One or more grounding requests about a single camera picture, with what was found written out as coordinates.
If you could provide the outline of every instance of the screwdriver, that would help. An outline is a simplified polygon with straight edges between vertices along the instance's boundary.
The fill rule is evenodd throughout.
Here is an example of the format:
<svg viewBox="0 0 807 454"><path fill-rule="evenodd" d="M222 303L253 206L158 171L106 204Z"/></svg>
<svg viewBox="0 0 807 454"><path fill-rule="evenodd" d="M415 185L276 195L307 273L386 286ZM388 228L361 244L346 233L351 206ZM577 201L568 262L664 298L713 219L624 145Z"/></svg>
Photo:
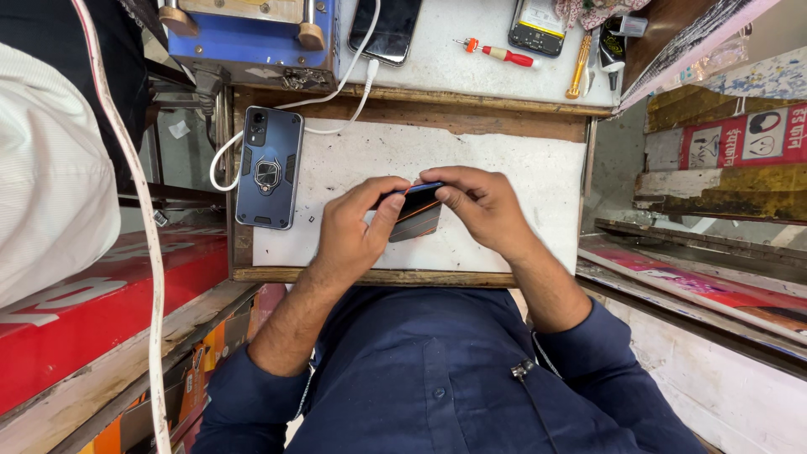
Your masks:
<svg viewBox="0 0 807 454"><path fill-rule="evenodd" d="M473 53L479 47L479 40L476 38L468 38L467 40L460 41L454 40L455 43L462 44L465 47L465 52ZM526 66L527 68L537 68L541 65L539 60L533 60L526 55L521 55L519 53L512 53L507 49L503 48L494 48L491 46L483 46L482 53L486 53L491 57L497 58L501 61L512 61L516 65Z"/></svg>

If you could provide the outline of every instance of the white work surface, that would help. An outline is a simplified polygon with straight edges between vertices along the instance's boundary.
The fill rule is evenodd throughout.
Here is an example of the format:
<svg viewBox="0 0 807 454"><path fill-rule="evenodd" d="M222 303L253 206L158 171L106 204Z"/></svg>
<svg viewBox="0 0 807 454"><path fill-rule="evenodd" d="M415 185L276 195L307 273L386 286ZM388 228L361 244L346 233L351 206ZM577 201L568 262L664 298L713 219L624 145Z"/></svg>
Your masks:
<svg viewBox="0 0 807 454"><path fill-rule="evenodd" d="M343 123L306 119L306 126L316 129ZM253 265L307 266L316 252L325 204L369 177L396 174L413 181L430 167L464 165L506 174L530 226L573 274L585 148L556 139L455 136L438 128L358 121L341 136L306 133L294 223L288 230L254 229ZM389 243L374 268L510 271L497 253L474 241L445 206L435 233Z"/></svg>
<svg viewBox="0 0 807 454"><path fill-rule="evenodd" d="M583 41L583 26L577 23L566 34L558 58L543 57L508 44L507 35L515 8L516 0L423 0L407 63L401 68L381 65L374 84L547 103L616 105L608 88L608 75L599 69L588 96L574 100L566 98L577 52ZM340 77L347 72L354 55L346 41L355 11L356 0L341 3ZM476 52L467 53L461 44L452 41L465 38L479 40ZM523 53L541 61L541 66L538 69L525 68L496 60L482 53L484 45ZM366 72L367 59L361 58L348 81L363 85Z"/></svg>

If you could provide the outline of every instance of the orange stripe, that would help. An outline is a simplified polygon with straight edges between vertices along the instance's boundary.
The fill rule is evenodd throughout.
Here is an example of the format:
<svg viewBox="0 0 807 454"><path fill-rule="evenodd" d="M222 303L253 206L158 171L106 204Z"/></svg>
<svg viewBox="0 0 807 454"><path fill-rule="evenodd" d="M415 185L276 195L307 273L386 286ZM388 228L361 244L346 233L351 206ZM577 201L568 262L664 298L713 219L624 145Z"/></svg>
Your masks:
<svg viewBox="0 0 807 454"><path fill-rule="evenodd" d="M421 223L419 223L419 224L415 224L415 225L413 225L412 227L410 227L410 228L408 228L408 229L401 230L401 231L400 231L400 232L398 232L398 233L393 233L392 235L390 235L390 238L394 237L395 235L400 235L400 234L402 234L403 232L408 232L409 230L414 229L414 228L415 228L415 227L417 227L418 225L423 225L423 224L425 224L425 223L427 223L427 222L429 222L429 221L433 221L433 220L437 219L438 217L439 217L439 216L435 216L435 217L433 217L433 218L431 218L431 219L427 219L426 221L423 221L423 222L421 222Z"/></svg>
<svg viewBox="0 0 807 454"><path fill-rule="evenodd" d="M435 231L435 230L437 230L437 227L433 227L433 228L431 228L431 229L429 229L429 230L426 230L425 232L421 233L420 235L418 235L418 236L417 236L417 237L415 237L415 238L422 237L422 236L424 236L424 235L428 235L428 234L430 234L431 232L433 232L433 231Z"/></svg>
<svg viewBox="0 0 807 454"><path fill-rule="evenodd" d="M417 210L416 212L412 212L412 213L408 214L407 216L404 216L404 217L398 219L395 223L397 224L397 223L399 223L399 222L401 222L401 221L403 221L405 219L408 219L408 218L410 218L412 216L415 216L417 213L423 212L423 210L429 209L429 207L433 207L434 205L439 204L439 203L440 203L440 200L435 200L434 203L432 203L430 205L426 205L425 207Z"/></svg>

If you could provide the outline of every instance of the gold screwdriver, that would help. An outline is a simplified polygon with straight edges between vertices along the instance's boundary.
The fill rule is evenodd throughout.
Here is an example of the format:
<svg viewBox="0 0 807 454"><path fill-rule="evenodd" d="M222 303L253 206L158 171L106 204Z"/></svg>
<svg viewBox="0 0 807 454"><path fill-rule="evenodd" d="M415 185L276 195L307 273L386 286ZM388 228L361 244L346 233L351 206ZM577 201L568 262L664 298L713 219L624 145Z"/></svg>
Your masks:
<svg viewBox="0 0 807 454"><path fill-rule="evenodd" d="M586 67L588 60L588 52L592 48L592 35L587 33L580 44L580 50L577 52L577 63L575 64L575 75L571 78L571 85L569 90L566 90L566 97L568 99L577 99L580 96L580 78L583 76L583 69Z"/></svg>

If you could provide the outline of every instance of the charging cable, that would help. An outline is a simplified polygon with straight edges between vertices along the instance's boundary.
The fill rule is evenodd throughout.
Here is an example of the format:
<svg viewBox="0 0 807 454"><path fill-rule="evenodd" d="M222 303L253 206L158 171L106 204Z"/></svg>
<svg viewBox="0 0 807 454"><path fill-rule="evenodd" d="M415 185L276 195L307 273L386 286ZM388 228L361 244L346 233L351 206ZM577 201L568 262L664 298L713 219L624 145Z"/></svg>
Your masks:
<svg viewBox="0 0 807 454"><path fill-rule="evenodd" d="M350 61L350 66L348 66L348 70L345 73L344 78L342 78L342 81L339 82L339 86L337 87L336 91L334 91L328 96L325 96L324 98L306 99L304 101L298 101L297 103L283 104L275 107L275 109L283 110L289 107L304 106L306 104L324 103L325 101L330 101L331 99L334 99L339 94L339 92L342 91L342 88L347 83L350 74L353 72L353 67L356 65L358 59L362 56L362 52L364 51L364 48L367 46L367 42L370 41L370 37L372 36L373 31L375 30L375 24L378 22L378 13L380 11L381 11L381 0L375 0L375 11L373 12L373 20L370 22L370 27L367 29L367 34L364 35L364 40L362 40L362 43L358 46L358 49L356 49L356 55L354 55L353 60ZM367 96L370 94L370 86L373 85L373 79L375 78L375 75L377 73L378 73L378 60L371 59L369 64L367 65L367 80L364 84L364 93L362 94L362 100L358 104L358 109L356 109L356 113L353 114L353 117L351 117L350 120L347 123L345 123L345 125L343 125L339 129L333 129L331 131L317 131L316 129L311 128L305 128L305 131L314 134L336 134L338 132L341 132L348 126L350 126L356 120L358 115L362 113L364 103L367 102ZM240 179L240 172L236 172L236 176L229 186L221 186L220 184L218 184L215 181L215 164L219 161L219 159L221 159L221 156L224 154L224 152L227 151L233 144L238 142L238 140L241 139L243 136L244 131L243 130L239 131L235 136L233 136L229 141L227 141L227 143L224 144L224 146L222 146L219 149L219 151L215 152L213 162L210 163L210 183L213 185L214 188L218 189L219 191L223 192L231 191L232 189L235 189L236 186L238 186L238 180Z"/></svg>
<svg viewBox="0 0 807 454"><path fill-rule="evenodd" d="M140 159L137 157L137 150L129 133L126 131L126 126L123 125L123 120L115 108L115 102L112 100L112 95L109 91L107 74L104 72L101 59L101 45L98 43L98 34L95 32L90 11L87 10L84 0L73 0L73 7L76 9L84 29L87 54L90 58L90 68L92 69L93 83L95 84L95 91L98 93L98 100L101 102L104 113L115 131L115 137L120 143L126 162L132 170L132 180L135 182L137 198L140 201L140 213L143 215L143 224L145 224L148 257L151 260L153 275L152 321L148 333L148 381L151 385L154 439L156 440L157 452L171 454L171 439L165 416L165 390L162 382L162 315L165 303L165 275L162 269L160 238L157 236L157 223L154 221L153 215L154 208L151 195L148 193L146 176L143 172L143 167L140 166Z"/></svg>
<svg viewBox="0 0 807 454"><path fill-rule="evenodd" d="M350 117L347 123L342 125L341 128L338 129L331 129L330 131L317 131L316 129L311 129L306 127L305 132L312 132L314 134L336 134L337 132L342 132L345 128L353 124L356 121L356 117L358 114L362 113L362 109L364 108L364 103L367 102L367 95L370 94L370 87L373 85L373 79L375 78L375 74L378 74L378 60L371 59L369 63L367 63L367 81L364 82L364 93L362 94L362 101L358 104L358 109L356 109L356 113Z"/></svg>

